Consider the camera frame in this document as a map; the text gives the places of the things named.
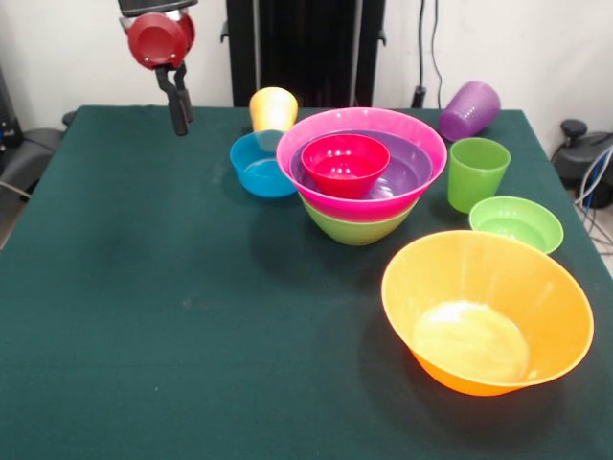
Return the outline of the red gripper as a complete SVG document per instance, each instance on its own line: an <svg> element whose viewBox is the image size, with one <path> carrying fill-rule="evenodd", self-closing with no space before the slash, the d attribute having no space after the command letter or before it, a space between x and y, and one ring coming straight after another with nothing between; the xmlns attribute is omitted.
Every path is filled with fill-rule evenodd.
<svg viewBox="0 0 613 460"><path fill-rule="evenodd" d="M126 28L128 48L135 60L154 70L158 87L166 94L174 132L188 134L193 121L191 97L185 83L187 67L184 59L193 46L195 28L187 13L177 16L150 12L137 17ZM173 85L169 67L176 70Z"/></svg>

